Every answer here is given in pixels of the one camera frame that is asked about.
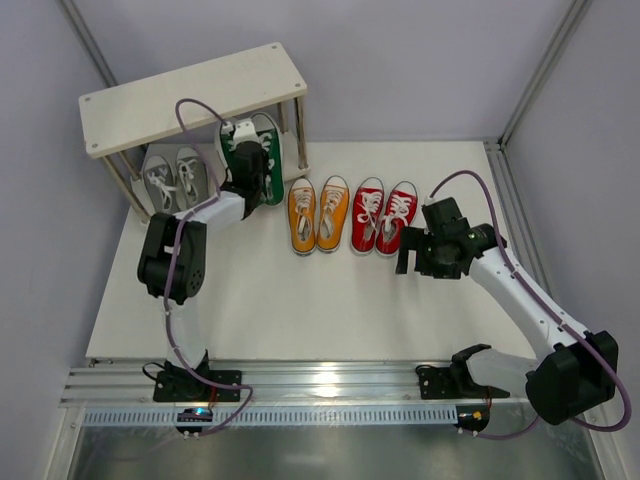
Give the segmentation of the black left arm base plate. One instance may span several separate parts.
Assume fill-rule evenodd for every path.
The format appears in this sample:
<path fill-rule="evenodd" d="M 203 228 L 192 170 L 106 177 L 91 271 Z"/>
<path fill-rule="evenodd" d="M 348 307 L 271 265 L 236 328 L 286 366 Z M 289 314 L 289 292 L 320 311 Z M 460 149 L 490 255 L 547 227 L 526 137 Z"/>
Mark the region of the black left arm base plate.
<path fill-rule="evenodd" d="M 211 370 L 201 376 L 212 382 L 224 385 L 239 385 L 242 382 L 241 370 Z M 240 391 L 214 388 L 196 380 L 188 372 L 161 370 L 157 374 L 153 392 L 156 403 L 211 402 L 235 403 L 240 401 Z"/>

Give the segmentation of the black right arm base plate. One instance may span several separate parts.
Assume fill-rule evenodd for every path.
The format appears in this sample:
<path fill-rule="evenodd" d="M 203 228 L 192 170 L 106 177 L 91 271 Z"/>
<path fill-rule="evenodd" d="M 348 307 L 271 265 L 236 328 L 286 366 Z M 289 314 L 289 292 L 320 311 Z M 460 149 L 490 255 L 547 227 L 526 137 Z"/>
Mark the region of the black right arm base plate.
<path fill-rule="evenodd" d="M 423 364 L 415 368 L 415 373 L 422 400 L 450 400 L 462 397 L 450 367 Z"/>

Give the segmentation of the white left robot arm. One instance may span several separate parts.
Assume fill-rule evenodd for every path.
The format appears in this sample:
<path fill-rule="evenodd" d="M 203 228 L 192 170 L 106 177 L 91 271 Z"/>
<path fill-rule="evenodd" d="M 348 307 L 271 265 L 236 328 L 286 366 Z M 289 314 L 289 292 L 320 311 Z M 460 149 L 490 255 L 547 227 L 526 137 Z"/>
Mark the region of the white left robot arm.
<path fill-rule="evenodd" d="M 208 387 L 222 385 L 197 369 L 208 365 L 198 316 L 188 301 L 200 291 L 206 274 L 208 229 L 224 229 L 249 217 L 261 204 L 269 156 L 258 140 L 233 150 L 239 170 L 213 197 L 180 213 L 151 217 L 138 264 L 138 280 L 162 301 L 170 373 L 194 378 Z"/>

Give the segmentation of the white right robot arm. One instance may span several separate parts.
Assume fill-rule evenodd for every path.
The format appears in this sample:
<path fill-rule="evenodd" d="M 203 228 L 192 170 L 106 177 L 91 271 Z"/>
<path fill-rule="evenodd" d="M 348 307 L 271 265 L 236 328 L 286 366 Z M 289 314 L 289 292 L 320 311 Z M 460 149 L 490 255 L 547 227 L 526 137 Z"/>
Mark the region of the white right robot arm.
<path fill-rule="evenodd" d="M 493 387 L 526 397 L 545 422 L 558 425 L 611 400 L 616 392 L 618 344 L 565 313 L 519 266 L 491 224 L 471 226 L 456 201 L 422 208 L 425 228 L 400 233 L 396 271 L 438 280 L 470 277 L 509 316 L 529 342 L 531 359 L 477 344 L 454 354 L 450 372 L 460 393 Z"/>

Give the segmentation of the grey canvas sneaker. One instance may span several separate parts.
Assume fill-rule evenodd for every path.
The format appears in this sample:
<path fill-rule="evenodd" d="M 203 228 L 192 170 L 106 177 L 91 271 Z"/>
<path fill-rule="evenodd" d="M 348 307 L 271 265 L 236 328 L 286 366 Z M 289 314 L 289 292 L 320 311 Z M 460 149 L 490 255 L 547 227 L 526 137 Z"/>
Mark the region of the grey canvas sneaker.
<path fill-rule="evenodd" d="M 178 150 L 175 166 L 184 200 L 184 206 L 175 217 L 183 218 L 185 211 L 193 210 L 210 197 L 209 175 L 205 162 L 191 147 Z"/>
<path fill-rule="evenodd" d="M 145 159 L 142 179 L 155 213 L 175 215 L 183 210 L 175 169 L 163 156 Z"/>

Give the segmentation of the orange canvas sneaker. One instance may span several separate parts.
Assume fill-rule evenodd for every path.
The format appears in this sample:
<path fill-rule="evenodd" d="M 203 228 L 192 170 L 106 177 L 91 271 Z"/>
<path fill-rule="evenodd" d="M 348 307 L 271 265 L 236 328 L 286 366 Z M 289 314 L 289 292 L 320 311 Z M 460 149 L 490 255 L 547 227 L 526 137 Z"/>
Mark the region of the orange canvas sneaker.
<path fill-rule="evenodd" d="M 346 180 L 339 175 L 329 177 L 320 195 L 317 247 L 323 253 L 334 252 L 340 246 L 349 204 L 350 190 Z"/>
<path fill-rule="evenodd" d="M 306 178 L 293 182 L 287 197 L 287 218 L 293 251 L 300 256 L 311 254 L 316 248 L 316 194 Z"/>

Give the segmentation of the red canvas sneaker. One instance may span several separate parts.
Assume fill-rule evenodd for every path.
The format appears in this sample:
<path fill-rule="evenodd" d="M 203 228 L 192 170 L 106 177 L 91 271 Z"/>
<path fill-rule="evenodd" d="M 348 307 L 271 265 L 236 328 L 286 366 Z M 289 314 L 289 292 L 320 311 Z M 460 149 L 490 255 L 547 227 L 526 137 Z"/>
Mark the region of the red canvas sneaker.
<path fill-rule="evenodd" d="M 389 194 L 379 223 L 377 252 L 386 257 L 397 253 L 401 231 L 411 225 L 418 208 L 418 192 L 410 181 L 399 182 Z"/>
<path fill-rule="evenodd" d="M 385 198 L 383 182 L 366 178 L 356 189 L 352 203 L 351 247 L 358 255 L 369 254 L 375 245 Z"/>

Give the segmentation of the green canvas sneaker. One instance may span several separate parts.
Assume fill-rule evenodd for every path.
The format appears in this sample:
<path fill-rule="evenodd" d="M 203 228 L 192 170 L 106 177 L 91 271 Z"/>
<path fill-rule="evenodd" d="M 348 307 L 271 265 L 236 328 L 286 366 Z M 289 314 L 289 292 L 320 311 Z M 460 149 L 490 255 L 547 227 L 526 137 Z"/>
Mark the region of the green canvas sneaker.
<path fill-rule="evenodd" d="M 226 183 L 234 181 L 239 169 L 239 161 L 235 156 L 236 143 L 234 140 L 237 124 L 236 119 L 221 123 L 217 126 L 215 134 L 215 148 L 225 168 Z"/>
<path fill-rule="evenodd" d="M 255 126 L 259 143 L 268 156 L 264 174 L 263 203 L 274 207 L 280 205 L 285 196 L 281 132 L 274 119 L 265 112 L 254 113 L 251 120 Z"/>

